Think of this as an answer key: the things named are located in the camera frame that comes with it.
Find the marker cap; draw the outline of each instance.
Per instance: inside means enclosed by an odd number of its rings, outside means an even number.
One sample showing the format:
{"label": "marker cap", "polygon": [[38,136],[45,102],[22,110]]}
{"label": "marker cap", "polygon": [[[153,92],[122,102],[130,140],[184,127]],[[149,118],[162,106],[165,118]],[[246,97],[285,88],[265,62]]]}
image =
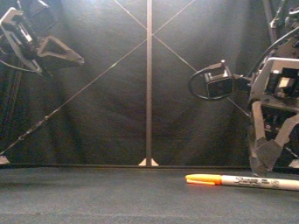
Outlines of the marker cap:
{"label": "marker cap", "polygon": [[214,174],[190,174],[185,176],[186,183],[218,186],[221,185],[221,176]]}

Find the metal pole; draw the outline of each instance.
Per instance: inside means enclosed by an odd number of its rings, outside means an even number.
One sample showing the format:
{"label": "metal pole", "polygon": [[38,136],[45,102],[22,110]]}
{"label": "metal pole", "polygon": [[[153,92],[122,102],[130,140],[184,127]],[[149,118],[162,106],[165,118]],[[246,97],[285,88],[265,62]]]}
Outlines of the metal pole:
{"label": "metal pole", "polygon": [[152,0],[146,0],[145,166],[152,166]]}
{"label": "metal pole", "polygon": [[276,42],[276,28],[270,27],[270,21],[273,20],[270,5],[268,0],[262,0],[264,11],[265,11],[265,23],[268,29],[268,36],[270,40],[270,44]]}

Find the diagonal wire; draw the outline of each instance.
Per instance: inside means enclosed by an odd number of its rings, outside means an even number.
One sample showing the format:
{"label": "diagonal wire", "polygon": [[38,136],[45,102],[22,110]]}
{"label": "diagonal wire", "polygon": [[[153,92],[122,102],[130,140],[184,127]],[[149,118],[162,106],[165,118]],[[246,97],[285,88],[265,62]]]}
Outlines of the diagonal wire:
{"label": "diagonal wire", "polygon": [[197,70],[186,62],[186,60],[178,55],[178,53],[174,52],[174,50],[154,35],[153,35],[153,37],[158,40],[158,42],[164,45],[164,47],[174,54],[174,56],[181,60],[181,62],[193,70],[193,72],[197,72]]}
{"label": "diagonal wire", "polygon": [[52,116],[61,110],[61,108],[77,97],[77,95],[96,82],[96,80],[117,65],[117,63],[128,57],[128,55],[138,48],[138,46],[145,42],[145,40],[116,61],[114,64],[88,83],[88,85],[25,131],[25,133],[18,136],[13,143],[0,152],[0,156],[3,155],[46,122]]}
{"label": "diagonal wire", "polygon": [[170,22],[172,20],[182,13],[182,11],[192,5],[192,3],[197,0],[192,0],[182,8],[181,10],[169,18],[169,20],[161,25],[161,27],[154,31],[153,34],[156,34]]}
{"label": "diagonal wire", "polygon": [[[197,70],[193,68],[193,66],[188,63],[188,61],[178,55],[178,53],[154,36],[154,34],[172,22],[172,20],[182,13],[182,11],[192,5],[192,3],[197,0],[192,0],[182,8],[181,10],[166,20],[166,22],[160,26],[160,28],[153,32],[153,37],[156,40],[164,45],[164,47],[174,54],[174,56],[181,60],[181,62],[193,70],[193,72],[197,72]],[[136,17],[132,15],[132,13],[126,10],[126,8],[118,3],[117,0],[114,0],[116,4],[120,6],[120,8],[125,11],[125,13],[130,16],[130,18],[144,27],[141,22],[136,19]]]}
{"label": "diagonal wire", "polygon": [[136,19],[136,17],[133,16],[133,14],[126,10],[126,8],[121,5],[121,3],[114,0],[116,4],[118,5],[118,7],[125,11],[125,13],[129,15],[129,17],[144,27],[144,29],[146,30],[145,26],[142,25],[142,23]]}

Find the gray mat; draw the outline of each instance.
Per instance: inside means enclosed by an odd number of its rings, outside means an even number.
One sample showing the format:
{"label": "gray mat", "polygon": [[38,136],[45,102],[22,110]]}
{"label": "gray mat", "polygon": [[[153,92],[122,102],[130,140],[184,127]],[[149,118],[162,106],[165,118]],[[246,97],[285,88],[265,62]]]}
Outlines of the gray mat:
{"label": "gray mat", "polygon": [[299,192],[185,184],[202,172],[0,169],[0,223],[299,223]]}

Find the black curtain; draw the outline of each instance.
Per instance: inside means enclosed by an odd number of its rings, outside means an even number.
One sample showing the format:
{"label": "black curtain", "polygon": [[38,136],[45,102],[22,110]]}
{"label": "black curtain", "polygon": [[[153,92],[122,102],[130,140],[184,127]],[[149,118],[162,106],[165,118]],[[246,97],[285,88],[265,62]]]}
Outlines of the black curtain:
{"label": "black curtain", "polygon": [[[58,19],[50,35],[85,64],[54,71],[52,79],[22,75],[5,147],[92,85],[5,155],[13,163],[137,165],[145,158],[145,0],[44,2]],[[246,116],[228,99],[194,99],[186,83],[194,70],[220,60],[245,74],[268,46],[261,1],[153,1],[158,165],[248,165]],[[229,99],[246,110],[244,93]]]}

